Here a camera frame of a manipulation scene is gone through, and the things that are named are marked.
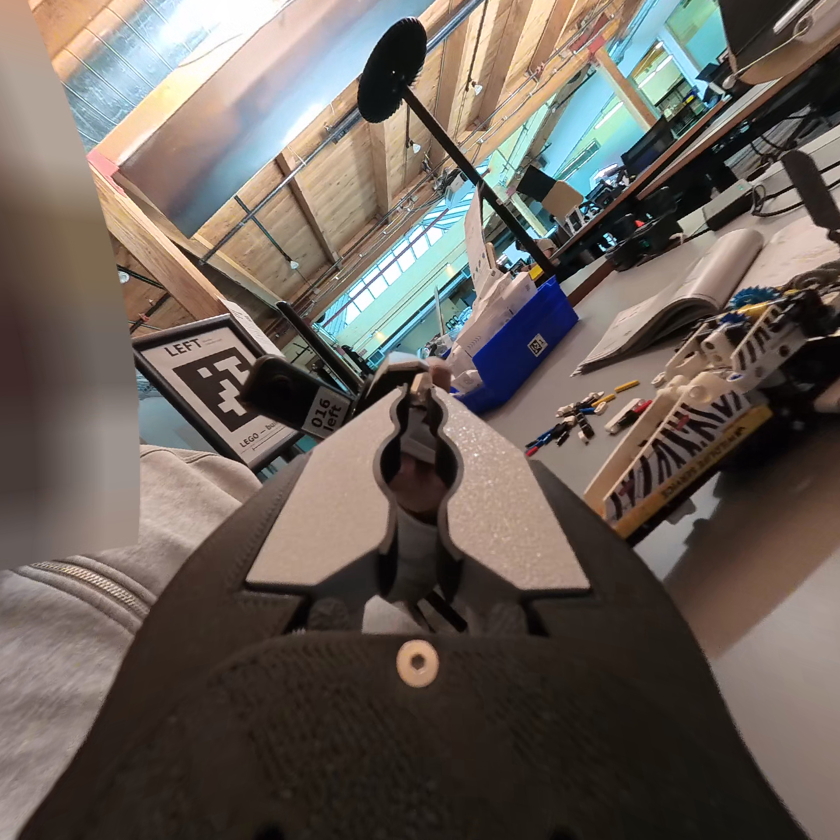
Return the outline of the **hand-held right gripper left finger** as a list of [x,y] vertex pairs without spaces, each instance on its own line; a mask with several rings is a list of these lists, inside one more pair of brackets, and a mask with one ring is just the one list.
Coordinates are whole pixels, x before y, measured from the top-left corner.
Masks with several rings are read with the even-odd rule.
[[311,599],[390,591],[396,503],[385,472],[400,465],[408,393],[398,386],[311,452],[247,573],[250,588]]

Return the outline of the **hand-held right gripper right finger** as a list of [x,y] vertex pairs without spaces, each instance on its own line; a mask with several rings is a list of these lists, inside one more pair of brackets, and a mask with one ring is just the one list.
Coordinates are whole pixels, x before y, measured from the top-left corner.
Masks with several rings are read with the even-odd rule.
[[449,601],[535,601],[591,584],[522,451],[435,385],[418,388],[446,492],[437,584]]

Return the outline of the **zebra striped lego helicopter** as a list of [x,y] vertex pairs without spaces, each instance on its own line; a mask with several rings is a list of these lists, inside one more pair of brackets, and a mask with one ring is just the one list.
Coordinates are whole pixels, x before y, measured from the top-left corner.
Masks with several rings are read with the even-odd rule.
[[837,416],[838,312],[837,259],[738,291],[654,381],[654,399],[586,488],[589,507],[636,543],[720,469],[759,462]]

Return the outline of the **long white lego beam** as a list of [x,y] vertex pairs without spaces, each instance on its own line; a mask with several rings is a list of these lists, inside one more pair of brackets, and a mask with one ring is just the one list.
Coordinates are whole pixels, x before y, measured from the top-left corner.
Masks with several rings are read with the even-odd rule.
[[645,412],[640,416],[632,416],[630,414],[630,409],[637,401],[641,400],[643,399],[633,400],[630,403],[626,404],[623,408],[621,408],[609,421],[606,422],[605,431],[609,435],[617,435],[623,430],[626,430],[631,426],[635,425],[635,423],[641,418],[642,415],[644,415]]

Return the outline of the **person's left hand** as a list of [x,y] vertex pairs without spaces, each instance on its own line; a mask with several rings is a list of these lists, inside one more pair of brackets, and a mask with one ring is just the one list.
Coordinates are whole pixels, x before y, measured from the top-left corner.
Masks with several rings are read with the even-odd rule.
[[433,523],[448,494],[448,486],[434,464],[403,455],[389,487],[401,509],[415,519]]

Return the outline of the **framed marker sign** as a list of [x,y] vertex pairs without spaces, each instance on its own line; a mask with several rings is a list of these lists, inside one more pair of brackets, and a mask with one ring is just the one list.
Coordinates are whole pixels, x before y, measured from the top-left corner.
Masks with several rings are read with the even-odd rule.
[[304,436],[239,395],[263,350],[227,313],[131,340],[136,370],[221,456],[258,473]]

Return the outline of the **blue plastic bin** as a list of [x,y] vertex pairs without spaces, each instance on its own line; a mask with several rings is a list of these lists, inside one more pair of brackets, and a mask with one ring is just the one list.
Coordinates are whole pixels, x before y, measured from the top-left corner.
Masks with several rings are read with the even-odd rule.
[[567,336],[579,317],[558,281],[537,288],[522,309],[476,352],[473,369],[479,383],[451,394],[471,412],[482,415],[507,403]]

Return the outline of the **white cartons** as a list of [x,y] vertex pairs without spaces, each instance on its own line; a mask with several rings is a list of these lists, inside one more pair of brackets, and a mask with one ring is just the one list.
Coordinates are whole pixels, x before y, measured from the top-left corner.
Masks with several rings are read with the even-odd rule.
[[498,268],[495,251],[485,240],[479,187],[465,216],[465,246],[476,299],[448,356],[453,375],[451,385],[458,394],[472,392],[482,385],[476,362],[478,352],[537,292],[534,279],[527,271],[512,275]]

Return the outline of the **open instruction booklet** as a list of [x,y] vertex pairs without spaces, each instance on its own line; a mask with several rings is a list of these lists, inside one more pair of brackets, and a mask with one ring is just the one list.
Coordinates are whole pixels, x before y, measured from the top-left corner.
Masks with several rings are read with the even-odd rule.
[[680,330],[719,314],[760,254],[764,241],[759,230],[750,228],[722,236],[688,274],[656,295],[620,311],[572,376],[641,353]]

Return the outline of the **person's light grey hoodie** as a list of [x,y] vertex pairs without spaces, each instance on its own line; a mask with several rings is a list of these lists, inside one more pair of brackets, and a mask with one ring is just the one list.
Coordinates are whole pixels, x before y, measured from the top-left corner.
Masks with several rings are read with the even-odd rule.
[[138,541],[1,575],[1,837],[15,838],[74,757],[152,605],[261,488],[220,455],[142,445]]

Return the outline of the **black device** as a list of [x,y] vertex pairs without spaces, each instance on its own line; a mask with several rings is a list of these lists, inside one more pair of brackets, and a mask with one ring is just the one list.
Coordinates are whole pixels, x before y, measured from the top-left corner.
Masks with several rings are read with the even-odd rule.
[[615,271],[626,271],[655,259],[677,247],[684,231],[673,213],[651,220],[612,248],[606,261]]

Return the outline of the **black gear on rod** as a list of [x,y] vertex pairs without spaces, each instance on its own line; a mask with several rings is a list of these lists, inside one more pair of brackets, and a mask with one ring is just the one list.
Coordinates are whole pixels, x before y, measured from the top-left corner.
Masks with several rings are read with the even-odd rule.
[[431,133],[462,175],[473,183],[479,202],[487,202],[514,239],[541,268],[544,278],[555,276],[552,261],[515,218],[512,211],[488,186],[485,179],[466,158],[457,143],[435,116],[421,103],[413,83],[422,70],[427,54],[427,33],[415,17],[405,17],[391,26],[377,42],[367,60],[358,88],[358,110],[370,124],[383,123],[404,102]]

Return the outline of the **grey power adapter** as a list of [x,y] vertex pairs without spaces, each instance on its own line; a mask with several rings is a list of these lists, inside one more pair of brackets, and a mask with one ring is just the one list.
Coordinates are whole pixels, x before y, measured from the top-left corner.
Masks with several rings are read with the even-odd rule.
[[702,206],[705,226],[711,231],[726,227],[735,218],[751,212],[755,184],[740,179]]

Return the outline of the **black monitor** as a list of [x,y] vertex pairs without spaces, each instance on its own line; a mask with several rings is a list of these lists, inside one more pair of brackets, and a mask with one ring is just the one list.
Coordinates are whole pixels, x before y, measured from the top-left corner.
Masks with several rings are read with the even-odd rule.
[[675,142],[670,122],[666,117],[661,117],[640,140],[627,152],[622,153],[623,168],[629,179],[636,179]]

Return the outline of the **long wooden desk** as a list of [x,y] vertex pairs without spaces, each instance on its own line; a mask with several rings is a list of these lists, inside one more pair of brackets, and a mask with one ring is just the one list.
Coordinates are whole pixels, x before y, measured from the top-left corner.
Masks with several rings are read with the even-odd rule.
[[812,53],[803,52],[795,57],[790,72],[782,77],[751,87],[738,100],[720,101],[700,119],[692,131],[671,145],[619,197],[559,248],[553,258],[556,272],[560,271],[562,265],[573,262],[585,247],[585,243],[599,235],[613,216],[628,214],[632,205],[656,192],[671,177],[691,165],[763,105],[785,92],[811,67],[836,49],[838,43],[839,34],[830,35]]

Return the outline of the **black rotor blade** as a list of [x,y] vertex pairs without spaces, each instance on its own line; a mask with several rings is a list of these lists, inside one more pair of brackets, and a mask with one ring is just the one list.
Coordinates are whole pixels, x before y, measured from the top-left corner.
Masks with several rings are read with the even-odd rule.
[[790,150],[781,162],[814,225],[839,245],[839,208],[814,160],[802,151]]

